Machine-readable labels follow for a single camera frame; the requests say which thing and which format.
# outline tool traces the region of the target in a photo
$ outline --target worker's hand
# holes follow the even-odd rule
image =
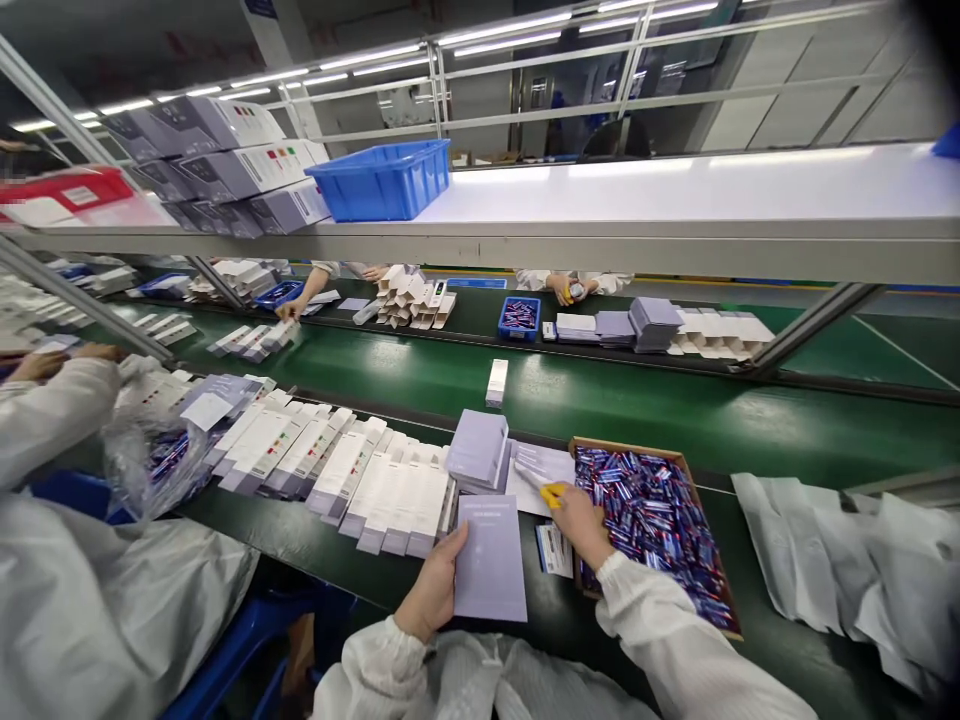
[[[284,303],[277,308],[277,316],[284,322],[290,322],[291,320],[297,322],[300,320],[303,311],[307,309],[308,302],[308,300],[298,297],[296,300]]]
[[[363,279],[367,282],[380,282],[383,276],[387,274],[389,269],[389,267],[367,268],[363,271]]]
[[[437,544],[393,615],[398,628],[424,645],[453,617],[453,576],[468,532],[465,523]]]
[[[547,275],[547,280],[544,284],[553,290],[554,294],[557,296],[557,302],[563,307],[567,307],[568,305],[573,305],[574,303],[574,297],[570,294],[570,283],[572,281],[573,278],[569,275],[551,273],[550,275]]]
[[[594,572],[600,570],[607,558],[613,555],[613,546],[603,526],[603,508],[595,507],[590,496],[580,488],[568,486],[560,495],[560,507],[551,510],[550,514],[577,555]]]
[[[99,343],[87,343],[74,354],[75,358],[92,357],[98,360],[109,360],[110,362],[120,362],[127,356],[127,353],[116,345],[100,345]]]
[[[53,377],[70,359],[66,353],[42,353],[27,355],[7,378],[10,382],[39,382]]]

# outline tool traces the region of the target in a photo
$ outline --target cardboard tray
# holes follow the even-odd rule
[[[693,480],[693,473],[690,472],[690,466],[687,465],[686,459],[683,457],[683,453],[675,452],[673,450],[660,450],[659,448],[648,448],[642,445],[625,445],[623,443],[607,442],[606,440],[595,440],[593,438],[583,438],[583,437],[574,437],[571,438],[570,444],[567,446],[570,454],[576,457],[576,448],[577,447],[589,447],[589,448],[599,448],[600,450],[609,450],[611,452],[635,452],[642,455],[654,455],[656,457],[662,457],[665,460],[670,460],[671,462],[676,463],[680,466],[680,469],[683,470],[684,474],[687,476],[687,480],[690,482],[690,494],[693,497],[693,501],[697,504],[697,507],[700,508],[700,512],[703,513],[704,519],[706,519],[706,513],[703,511],[703,503],[700,501],[700,493],[697,492],[697,486]],[[740,616],[737,614],[737,608],[733,603],[733,594],[730,591],[730,581],[727,578],[727,571],[724,570],[723,560],[721,558],[720,548],[717,547],[717,569],[720,571],[720,575],[723,577],[723,593],[721,598],[730,607],[730,612],[733,614],[734,622],[740,631],[743,631],[743,625],[740,623]],[[603,596],[599,593],[593,592],[591,590],[586,590],[583,587],[583,582],[580,577],[580,558],[579,556],[574,557],[573,562],[573,575],[574,582],[584,595],[587,597],[594,598],[599,600]],[[729,630],[722,630],[717,628],[730,640],[743,640],[743,635],[740,633],[731,632]]]

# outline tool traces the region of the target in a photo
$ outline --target white sleeve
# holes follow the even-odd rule
[[[331,667],[313,695],[317,720],[401,718],[427,691],[427,646],[397,627],[391,615],[351,635],[343,660]]]
[[[549,270],[517,270],[517,290],[543,290]]]
[[[326,270],[331,280],[336,280],[338,277],[340,277],[340,263],[338,262],[330,262],[327,260],[311,260],[310,264],[320,270]]]
[[[95,432],[120,392],[116,363],[77,358],[46,385],[0,403],[0,490]]]
[[[592,279],[599,285],[595,295],[613,295],[630,284],[633,273],[600,273]]]
[[[670,577],[616,552],[597,579],[597,621],[642,669],[665,720],[815,720],[796,694],[741,657]]]

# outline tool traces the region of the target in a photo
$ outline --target plastic bag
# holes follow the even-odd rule
[[[101,430],[104,472],[113,489],[111,503],[138,522],[156,520],[201,490],[210,468],[201,464],[216,436],[175,411],[160,413],[149,404],[117,407]]]

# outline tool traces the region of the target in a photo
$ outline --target blue plastic bin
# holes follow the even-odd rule
[[[285,280],[263,295],[254,299],[257,307],[273,312],[284,303],[296,300],[303,292],[303,283],[299,280]]]
[[[337,222],[413,220],[450,187],[449,140],[378,145],[306,169]]]
[[[166,275],[161,275],[160,277],[155,278],[154,280],[151,280],[148,283],[144,283],[143,285],[138,287],[137,290],[143,293],[146,297],[162,298],[165,300],[182,300],[182,298],[179,295],[175,295],[174,293],[167,292],[166,290],[153,289],[153,286],[159,283],[161,280],[166,280],[167,278],[176,277],[178,275],[183,275],[184,277],[187,277],[184,275],[184,273],[167,273]]]
[[[507,314],[507,305],[512,305],[515,302],[523,303],[524,305],[529,305],[534,310],[536,310],[535,320],[533,327],[529,330],[524,330],[521,328],[508,328],[503,324],[503,318]],[[497,325],[497,330],[504,340],[523,340],[524,342],[536,342],[537,340],[537,330],[540,328],[540,301],[536,298],[515,298],[510,297],[506,298],[503,301],[503,310],[500,311],[500,324]]]

